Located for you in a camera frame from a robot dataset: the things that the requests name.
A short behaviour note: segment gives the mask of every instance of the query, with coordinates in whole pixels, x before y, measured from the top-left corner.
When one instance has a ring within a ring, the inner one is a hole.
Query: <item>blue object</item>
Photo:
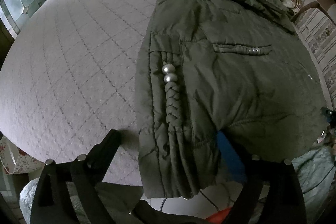
[[[222,131],[217,132],[217,146],[222,159],[225,160],[232,179],[240,183],[247,182],[245,166]]]

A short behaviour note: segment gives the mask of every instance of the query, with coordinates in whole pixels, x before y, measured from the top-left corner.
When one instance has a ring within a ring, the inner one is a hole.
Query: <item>screw head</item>
[[[47,159],[46,161],[45,161],[45,164],[46,165],[51,165],[51,164],[53,164],[55,161],[53,160],[53,159]]]
[[[85,155],[85,154],[80,154],[80,155],[77,157],[77,160],[78,160],[78,161],[84,161],[84,160],[86,160],[86,155]]]
[[[285,159],[283,161],[283,163],[285,163],[285,165],[288,165],[288,166],[292,165],[292,162],[290,160],[288,160],[288,159]]]
[[[258,156],[258,155],[252,155],[252,160],[260,160],[260,156]]]

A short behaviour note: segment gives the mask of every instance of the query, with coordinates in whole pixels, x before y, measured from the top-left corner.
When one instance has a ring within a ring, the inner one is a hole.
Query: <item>silver bead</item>
[[[46,165],[51,165],[51,164],[53,164],[54,163],[54,160],[53,159],[47,159],[46,161],[45,161],[45,164]]]
[[[80,154],[80,155],[77,157],[77,160],[78,160],[78,161],[84,161],[84,160],[86,160],[86,155],[85,155],[85,154]]]
[[[165,77],[163,78],[165,83],[168,82],[176,82],[177,81],[177,75],[174,73],[168,73],[165,75]]]
[[[166,64],[162,67],[162,72],[166,75],[167,73],[175,72],[175,67],[172,64]]]

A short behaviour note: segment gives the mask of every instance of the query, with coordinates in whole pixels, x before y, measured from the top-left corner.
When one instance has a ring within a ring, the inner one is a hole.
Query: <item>mattress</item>
[[[0,72],[0,130],[38,160],[74,160],[123,133],[105,182],[141,185],[137,53],[156,0],[47,0]]]

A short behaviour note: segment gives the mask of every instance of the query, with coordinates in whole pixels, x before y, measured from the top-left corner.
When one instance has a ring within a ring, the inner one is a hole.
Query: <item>striped fabric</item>
[[[314,54],[336,108],[336,26],[318,9],[301,15],[296,27]]]

